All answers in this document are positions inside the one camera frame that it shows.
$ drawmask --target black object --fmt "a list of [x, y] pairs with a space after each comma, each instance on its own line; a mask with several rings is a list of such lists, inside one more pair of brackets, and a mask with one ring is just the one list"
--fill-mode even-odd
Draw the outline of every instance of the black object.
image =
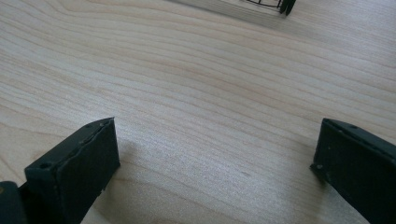
[[354, 125], [322, 121], [311, 169], [372, 224], [396, 223], [396, 146]]
[[274, 1], [264, 1], [264, 0], [247, 0], [250, 3], [263, 6], [263, 7], [274, 7], [274, 8], [279, 8], [279, 13], [282, 14], [283, 12], [286, 12], [286, 16], [288, 16], [291, 13], [291, 10], [294, 7], [294, 3], [296, 0], [278, 0], [276, 1], [277, 4], [273, 5], [272, 3]]
[[26, 167], [18, 189], [0, 183], [0, 223], [80, 223], [119, 167], [114, 119], [87, 124]]

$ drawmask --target wood grain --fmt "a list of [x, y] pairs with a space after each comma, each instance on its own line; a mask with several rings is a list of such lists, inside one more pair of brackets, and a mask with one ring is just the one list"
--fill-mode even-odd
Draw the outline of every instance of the wood grain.
[[395, 144], [394, 1], [254, 25], [160, 0], [0, 1], [0, 180], [116, 117], [83, 223], [367, 223], [308, 166], [322, 118]]

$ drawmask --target table surface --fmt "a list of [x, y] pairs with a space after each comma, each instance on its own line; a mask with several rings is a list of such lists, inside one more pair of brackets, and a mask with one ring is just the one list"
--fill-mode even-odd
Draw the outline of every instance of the table surface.
[[323, 118], [396, 143], [394, 0], [262, 25], [160, 0], [0, 1], [0, 180], [115, 117], [83, 223], [367, 223], [309, 170]]

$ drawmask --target wooden table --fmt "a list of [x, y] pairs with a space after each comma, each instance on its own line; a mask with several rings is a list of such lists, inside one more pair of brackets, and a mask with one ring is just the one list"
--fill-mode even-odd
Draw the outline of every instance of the wooden table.
[[322, 118], [396, 143], [396, 4], [298, 0], [262, 26], [161, 0], [1, 0], [0, 180], [115, 117], [83, 223], [367, 223], [308, 169]]

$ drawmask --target light wood surface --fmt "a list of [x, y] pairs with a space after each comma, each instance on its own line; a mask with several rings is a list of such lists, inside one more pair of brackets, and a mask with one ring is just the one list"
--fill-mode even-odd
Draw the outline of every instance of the light wood surface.
[[308, 169], [322, 118], [396, 143], [394, 0], [262, 25], [160, 0], [0, 1], [0, 180], [115, 117], [83, 223], [367, 223]]

